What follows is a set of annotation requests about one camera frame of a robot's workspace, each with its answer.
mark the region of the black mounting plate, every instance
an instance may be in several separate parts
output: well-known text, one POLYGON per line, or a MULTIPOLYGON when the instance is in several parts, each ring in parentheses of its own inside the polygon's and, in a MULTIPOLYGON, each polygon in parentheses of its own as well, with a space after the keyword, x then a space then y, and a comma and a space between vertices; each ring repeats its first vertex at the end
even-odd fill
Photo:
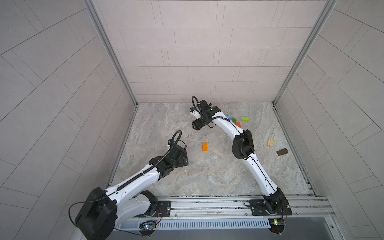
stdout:
MULTIPOLYGON (((161 211, 163 217, 169 217, 170 216, 170 201, 158 201, 156 211, 151 217, 157 217, 157 213, 159 211, 157 208, 160 208, 160 211, 161 211)), ((148 216, 145 216, 144 214, 140 214, 140 215, 136 215, 134 217, 148 217, 148 216)))
MULTIPOLYGON (((291 207, 288 205, 288 201, 285 201, 286 204, 283 204, 284 215, 292 215, 291 207)), ((252 216, 275 216, 271 215, 266 211, 264 205, 264 199, 251 199, 249 200, 251 207, 252 216)))

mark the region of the orange block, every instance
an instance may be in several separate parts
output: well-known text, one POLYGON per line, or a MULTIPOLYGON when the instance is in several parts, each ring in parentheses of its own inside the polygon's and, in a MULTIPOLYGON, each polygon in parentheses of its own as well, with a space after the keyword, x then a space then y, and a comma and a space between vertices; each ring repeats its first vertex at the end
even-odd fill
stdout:
POLYGON ((204 142, 203 143, 203 152, 206 152, 206 151, 208 151, 208 147, 207 147, 207 143, 204 142))

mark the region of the marble floor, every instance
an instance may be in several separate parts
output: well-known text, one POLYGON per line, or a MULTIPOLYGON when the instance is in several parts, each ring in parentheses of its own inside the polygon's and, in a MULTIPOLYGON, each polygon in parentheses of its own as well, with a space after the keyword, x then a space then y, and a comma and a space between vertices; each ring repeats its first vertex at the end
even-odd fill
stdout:
MULTIPOLYGON (((226 115, 240 121, 252 132, 255 153, 266 172, 285 194, 308 194, 307 184, 277 121, 270 103, 212 103, 226 115), (274 139, 268 147, 269 138, 274 139), (278 156, 276 151, 289 153, 278 156)), ((192 129, 195 118, 189 114, 191 103, 141 103, 128 136, 112 184, 118 184, 139 171, 155 156, 167 150, 167 140, 181 130, 187 145, 189 165, 174 169, 149 186, 156 196, 167 195, 257 195, 260 188, 243 162, 232 154, 232 140, 218 126, 192 129), (207 142, 208 151, 202 151, 207 142)))

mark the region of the tiled wall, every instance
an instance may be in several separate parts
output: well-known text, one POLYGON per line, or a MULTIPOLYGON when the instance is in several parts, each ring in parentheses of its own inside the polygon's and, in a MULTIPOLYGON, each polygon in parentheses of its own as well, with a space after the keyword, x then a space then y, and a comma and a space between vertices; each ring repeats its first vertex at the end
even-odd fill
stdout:
POLYGON ((93 3, 139 102, 265 102, 325 1, 93 3))
POLYGON ((0 35, 0 238, 68 240, 133 103, 81 0, 2 0, 0 35))
POLYGON ((384 239, 384 1, 339 0, 277 108, 351 239, 384 239))

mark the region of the wooden block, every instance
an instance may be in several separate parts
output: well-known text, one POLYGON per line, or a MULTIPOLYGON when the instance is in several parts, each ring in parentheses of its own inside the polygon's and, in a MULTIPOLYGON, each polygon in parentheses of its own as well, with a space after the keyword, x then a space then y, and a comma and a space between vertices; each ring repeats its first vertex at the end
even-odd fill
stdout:
POLYGON ((272 147, 273 145, 273 139, 272 138, 269 138, 268 139, 268 143, 266 144, 268 147, 272 147))
POLYGON ((208 147, 207 147, 207 143, 204 142, 203 143, 203 152, 206 152, 206 151, 208 151, 208 147))
POLYGON ((288 150, 286 148, 283 148, 283 149, 277 151, 276 153, 277 153, 277 155, 281 156, 281 155, 287 154, 288 150))

